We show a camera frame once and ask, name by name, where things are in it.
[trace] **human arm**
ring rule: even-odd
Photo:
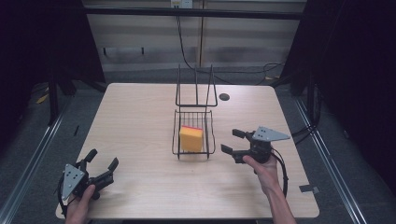
[[[88,214],[88,204],[94,192],[95,185],[89,185],[85,189],[82,198],[79,198],[77,196],[69,198],[65,224],[83,224],[86,222]]]
[[[250,165],[257,173],[262,192],[267,196],[271,206],[275,224],[296,223],[296,220],[290,211],[289,204],[279,185],[277,177],[276,159],[271,156],[268,162],[260,164],[250,156],[244,156],[244,162]]]

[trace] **human hand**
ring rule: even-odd
[[[276,159],[270,156],[268,162],[258,163],[250,156],[244,156],[242,160],[251,166],[257,173],[260,184],[262,185],[262,192],[268,196],[269,191],[280,189],[279,180],[277,177]]]
[[[70,197],[67,205],[66,224],[83,224],[87,219],[88,203],[95,192],[95,185],[89,185],[82,195]]]

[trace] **light wood table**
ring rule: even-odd
[[[217,85],[217,94],[230,100],[209,107],[213,114],[216,151],[210,155],[172,153],[176,84],[111,84],[97,111],[79,160],[96,148],[88,165],[97,176],[117,157],[115,182],[92,201],[89,217],[107,219],[260,219],[271,217],[259,180],[246,164],[235,164],[220,144],[248,149],[248,140],[232,136],[232,129],[255,131],[259,125],[290,135],[271,87]],[[199,85],[205,103],[207,86]],[[208,98],[214,102],[213,91]],[[182,103],[195,100],[194,85],[181,86]],[[289,176],[288,202],[296,217],[319,213],[307,185],[300,157],[291,139],[273,142],[285,160]],[[280,166],[279,179],[282,179]]]

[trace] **forearm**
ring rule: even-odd
[[[296,223],[280,187],[268,190],[266,195],[271,206],[275,224]]]

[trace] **orange sponge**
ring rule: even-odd
[[[202,129],[183,125],[179,136],[181,149],[191,152],[200,152],[202,150],[204,137]]]

